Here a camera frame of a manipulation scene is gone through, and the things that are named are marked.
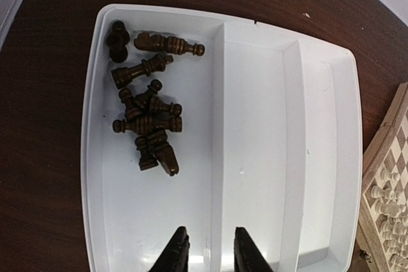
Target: chess pawn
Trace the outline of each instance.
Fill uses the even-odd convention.
[[[147,135],[156,130],[170,130],[171,132],[182,131],[181,117],[172,117],[168,120],[153,118],[150,115],[137,117],[132,122],[125,120],[113,121],[113,131],[116,133],[125,133],[125,131],[133,131],[138,135]]]
[[[391,264],[394,264],[394,265],[396,265],[398,267],[401,267],[401,268],[404,268],[404,269],[408,268],[408,260],[401,257],[401,256],[393,255],[391,257],[391,259],[390,259],[390,262],[391,262]]]
[[[380,178],[382,181],[399,181],[401,179],[401,175],[399,173],[391,173],[387,169],[383,169],[380,174]]]
[[[112,77],[118,89],[121,89],[132,82],[133,79],[139,76],[150,76],[156,71],[165,71],[166,65],[172,63],[171,55],[156,54],[150,60],[142,60],[142,63],[130,68],[121,67],[112,70]]]
[[[398,236],[397,235],[394,235],[393,234],[393,232],[392,232],[392,225],[390,225],[390,227],[391,227],[391,231],[383,231],[382,230],[382,224],[381,224],[381,234],[382,234],[382,238],[384,239],[384,240],[393,240],[393,239],[398,239]]]
[[[147,138],[139,136],[135,140],[137,151],[140,151],[139,167],[140,170],[147,170],[159,165],[157,159],[149,152],[149,144]]]
[[[399,248],[389,248],[389,249],[388,249],[388,252],[391,253],[391,254],[399,254],[399,253],[401,253],[402,251],[401,251],[401,249],[399,249]]]
[[[404,226],[408,226],[408,217],[407,217],[407,216],[398,217],[398,218],[396,218],[396,219],[394,220],[394,222],[395,222],[395,223],[400,222],[400,223],[402,223]]]
[[[115,63],[122,63],[128,58],[126,44],[129,43],[130,36],[125,25],[120,20],[112,24],[112,32],[106,38],[106,45],[109,48],[109,56]]]
[[[156,131],[147,136],[147,141],[154,149],[154,155],[161,163],[163,169],[170,176],[179,173],[179,164],[174,149],[167,142],[167,134],[164,130]]]
[[[399,243],[402,243],[403,245],[408,245],[408,236],[407,235],[403,235],[403,236],[398,236],[398,240]]]
[[[395,192],[392,189],[386,189],[386,190],[382,190],[380,187],[378,186],[373,186],[371,188],[371,196],[374,199],[377,199],[379,197],[383,197],[385,199],[393,199],[395,197]]]
[[[182,38],[175,36],[164,37],[160,34],[140,33],[133,41],[135,47],[139,50],[160,52],[165,51],[169,54],[184,54],[191,52],[193,55],[202,56],[205,52],[204,45],[194,44],[190,45]]]
[[[180,116],[182,112],[182,107],[178,103],[166,104],[160,98],[153,96],[150,99],[149,112],[151,114],[155,113],[169,113],[169,115]]]
[[[392,240],[387,240],[386,242],[387,247],[389,248],[399,248],[402,249],[403,244],[399,243],[397,240],[392,239]]]
[[[394,200],[398,202],[399,200],[401,200],[401,197],[402,197],[402,191],[396,191],[394,195]]]
[[[407,234],[407,228],[403,226],[401,223],[396,223],[393,226],[393,234],[396,235],[406,235]]]
[[[138,94],[133,99],[133,103],[137,105],[141,110],[147,111],[149,108],[150,99],[157,95],[157,93],[163,88],[163,84],[159,80],[153,80],[147,86],[147,90],[143,94]]]
[[[394,226],[389,221],[384,221],[381,224],[381,227],[380,227],[380,230],[381,230],[382,233],[391,233],[392,234],[393,229],[394,229]]]
[[[398,217],[400,209],[392,204],[384,204],[382,202],[378,202],[375,205],[375,211],[377,213],[396,218]]]
[[[125,87],[119,92],[120,101],[125,104],[125,118],[127,121],[132,121],[136,117],[143,114],[142,110],[133,104],[133,96],[130,89]]]

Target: pile of chess pieces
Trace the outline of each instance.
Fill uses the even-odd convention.
[[[400,180],[399,173],[390,173],[386,169],[381,171],[380,176],[385,182],[397,183]],[[408,209],[406,204],[397,204],[402,192],[373,186],[370,194],[374,199],[383,198],[387,203],[379,201],[375,205],[375,212],[387,216],[387,220],[381,224],[380,235],[392,254],[390,265],[395,265],[394,271],[408,272]]]
[[[120,20],[111,25],[111,32],[106,38],[109,56],[115,63],[124,62],[128,57],[126,45],[130,42],[130,35],[124,23]],[[173,147],[168,143],[166,130],[182,132],[182,106],[179,104],[166,104],[157,93],[163,88],[159,80],[151,81],[147,90],[141,94],[133,95],[127,86],[141,76],[150,76],[155,72],[166,70],[167,64],[174,61],[168,54],[182,55],[190,52],[202,56],[205,47],[200,44],[190,45],[182,38],[175,36],[150,35],[140,33],[133,41],[135,47],[143,51],[157,53],[151,59],[133,67],[116,68],[112,77],[119,91],[119,99],[124,104],[123,120],[113,121],[113,131],[116,133],[131,131],[137,134],[135,145],[140,152],[140,170],[147,170],[162,165],[170,175],[179,173],[179,164]]]

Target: chessboard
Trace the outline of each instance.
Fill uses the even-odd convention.
[[[408,83],[363,156],[357,241],[373,272],[408,272]]]

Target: wooden table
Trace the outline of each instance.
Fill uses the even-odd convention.
[[[349,48],[358,63],[364,148],[398,84],[408,81],[408,28],[378,0],[24,0],[0,53],[2,271],[89,270],[82,98],[96,14],[109,3],[236,15]],[[355,259],[350,271],[366,268]]]

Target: wooden chessboard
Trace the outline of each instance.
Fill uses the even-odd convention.
[[[381,172],[386,169],[391,173],[399,173],[397,181],[381,180]],[[368,264],[373,272],[408,271],[392,265],[387,241],[383,238],[381,224],[393,218],[379,214],[375,210],[378,202],[389,204],[393,200],[383,197],[374,199],[371,196],[373,186],[401,192],[399,205],[407,205],[408,199],[408,83],[399,86],[394,100],[363,156],[363,185],[360,205],[360,216],[357,241],[372,257]]]

